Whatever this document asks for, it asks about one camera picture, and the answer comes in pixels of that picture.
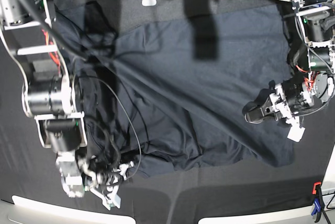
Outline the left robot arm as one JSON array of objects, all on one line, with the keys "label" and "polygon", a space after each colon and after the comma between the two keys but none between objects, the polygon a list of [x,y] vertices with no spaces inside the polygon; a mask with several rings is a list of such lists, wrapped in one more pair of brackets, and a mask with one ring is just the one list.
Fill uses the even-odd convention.
[{"label": "left robot arm", "polygon": [[334,0],[291,0],[294,23],[301,40],[290,59],[294,75],[276,84],[262,105],[245,114],[245,120],[260,124],[266,119],[284,119],[290,125],[287,137],[302,139],[302,118],[328,106],[334,97]]}]

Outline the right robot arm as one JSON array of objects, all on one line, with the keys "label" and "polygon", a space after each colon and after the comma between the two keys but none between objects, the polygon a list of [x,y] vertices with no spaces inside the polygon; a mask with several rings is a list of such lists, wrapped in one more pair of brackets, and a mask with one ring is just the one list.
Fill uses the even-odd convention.
[{"label": "right robot arm", "polygon": [[80,77],[68,70],[61,53],[82,55],[54,29],[53,0],[1,0],[1,41],[18,65],[24,84],[21,103],[36,122],[41,145],[56,154],[61,184],[71,198],[91,192],[105,208],[119,208],[120,185],[128,179],[133,162],[122,163],[114,137],[105,132],[106,150],[113,159],[101,164],[87,157],[87,134]]}]

